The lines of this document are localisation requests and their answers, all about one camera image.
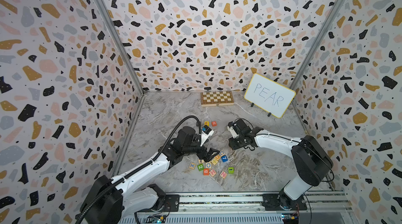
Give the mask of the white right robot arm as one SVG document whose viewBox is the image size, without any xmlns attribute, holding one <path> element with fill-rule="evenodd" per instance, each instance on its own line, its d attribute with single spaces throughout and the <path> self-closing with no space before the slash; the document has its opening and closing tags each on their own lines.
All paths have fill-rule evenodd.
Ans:
<svg viewBox="0 0 402 224">
<path fill-rule="evenodd" d="M 274 134 L 262 127 L 251 129 L 243 119 L 229 122 L 227 129 L 232 135 L 229 146 L 233 150 L 266 148 L 293 159 L 297 175 L 280 191 L 279 199 L 296 201 L 310 188 L 323 182 L 334 166 L 331 158 L 312 136 L 292 138 Z"/>
</svg>

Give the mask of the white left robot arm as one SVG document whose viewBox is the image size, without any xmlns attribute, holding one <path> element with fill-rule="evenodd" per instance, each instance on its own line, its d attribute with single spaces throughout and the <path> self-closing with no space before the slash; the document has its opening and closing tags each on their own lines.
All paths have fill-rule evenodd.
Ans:
<svg viewBox="0 0 402 224">
<path fill-rule="evenodd" d="M 140 211 L 171 212 L 177 205 L 177 197 L 168 195 L 156 184 L 141 187 L 154 177 L 168 171 L 184 156 L 195 154 L 200 160 L 209 162 L 219 154 L 219 150 L 207 149 L 204 145 L 214 134 L 209 126 L 196 131 L 185 126 L 176 137 L 169 136 L 164 145 L 150 159 L 140 165 L 109 179 L 98 178 L 90 189 L 76 223 L 117 224 L 130 215 Z"/>
</svg>

